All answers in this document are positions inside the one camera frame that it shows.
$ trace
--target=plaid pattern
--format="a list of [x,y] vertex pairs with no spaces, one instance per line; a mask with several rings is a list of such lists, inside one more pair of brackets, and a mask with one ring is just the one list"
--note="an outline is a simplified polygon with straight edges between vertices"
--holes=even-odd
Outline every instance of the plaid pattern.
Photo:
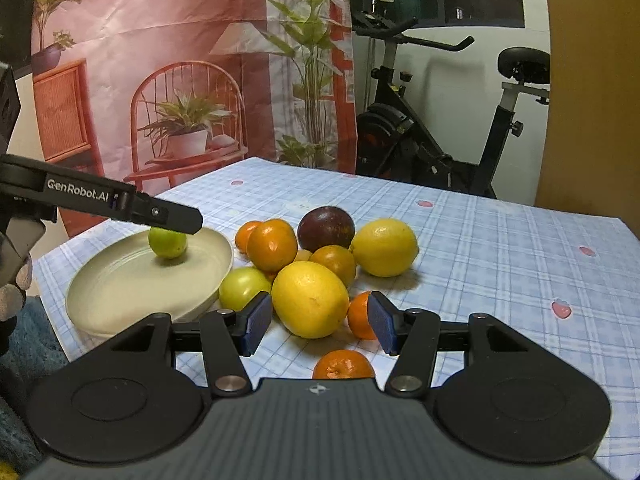
[[[633,479],[640,471],[640,243],[618,219],[553,212],[409,184],[281,166],[251,158],[162,195],[197,206],[205,225],[233,239],[249,220],[279,217],[296,226],[310,209],[338,205],[357,227],[394,217],[415,231],[420,254],[409,272],[374,278],[360,272],[351,295],[380,290],[399,307],[423,307],[444,320],[487,312],[571,363],[606,390],[612,420],[598,461]],[[94,254],[144,227],[107,221],[34,264],[42,301],[70,359],[100,341],[77,332],[65,293]],[[247,262],[236,257],[236,266]],[[569,305],[559,319],[552,304]],[[252,381],[309,378],[318,358],[352,348],[370,359],[385,383],[394,359],[377,342],[343,326],[307,341],[273,323],[258,351],[242,362]],[[199,354],[181,354],[178,368],[199,384]],[[462,356],[439,355],[434,381],[462,368]]]

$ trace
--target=white flower pot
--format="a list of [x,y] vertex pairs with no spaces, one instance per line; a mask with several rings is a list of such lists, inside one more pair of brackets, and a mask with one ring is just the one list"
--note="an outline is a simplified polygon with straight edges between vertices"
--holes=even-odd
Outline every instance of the white flower pot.
[[202,155],[207,149],[208,134],[209,131],[205,128],[189,134],[170,136],[169,149],[175,158]]

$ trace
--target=person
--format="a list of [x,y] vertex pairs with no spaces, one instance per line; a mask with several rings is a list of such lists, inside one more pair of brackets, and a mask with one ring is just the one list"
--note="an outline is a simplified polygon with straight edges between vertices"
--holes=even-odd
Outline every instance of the person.
[[38,380],[68,364],[40,298],[26,295],[32,279],[27,257],[16,278],[0,287],[0,326],[5,332],[15,326],[0,356],[0,480],[17,479],[42,460],[24,422],[27,398]]

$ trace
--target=chair backrest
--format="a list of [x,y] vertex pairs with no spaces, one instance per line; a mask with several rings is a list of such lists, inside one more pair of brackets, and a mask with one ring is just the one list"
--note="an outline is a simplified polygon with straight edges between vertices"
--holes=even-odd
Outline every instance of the chair backrest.
[[[244,101],[238,83],[231,74],[217,65],[206,61],[181,61],[171,63],[153,72],[138,87],[131,101],[131,156],[133,171],[140,169],[140,150],[138,143],[146,142],[151,146],[151,139],[145,137],[140,128],[157,121],[158,104],[176,102],[176,92],[191,94],[202,98],[210,98],[233,113],[223,120],[222,124],[213,127],[214,133],[226,134],[238,142],[238,149],[246,146],[246,119]],[[164,153],[160,146],[153,146],[151,156],[156,158]]]

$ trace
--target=round tray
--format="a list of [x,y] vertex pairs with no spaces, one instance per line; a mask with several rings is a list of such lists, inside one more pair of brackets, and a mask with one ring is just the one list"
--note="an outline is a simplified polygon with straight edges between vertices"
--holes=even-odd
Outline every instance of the round tray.
[[76,328],[110,337],[155,312],[193,320],[217,300],[234,260],[223,234],[203,227],[175,260],[158,258],[147,236],[143,231],[117,241],[78,271],[66,295],[66,313]]

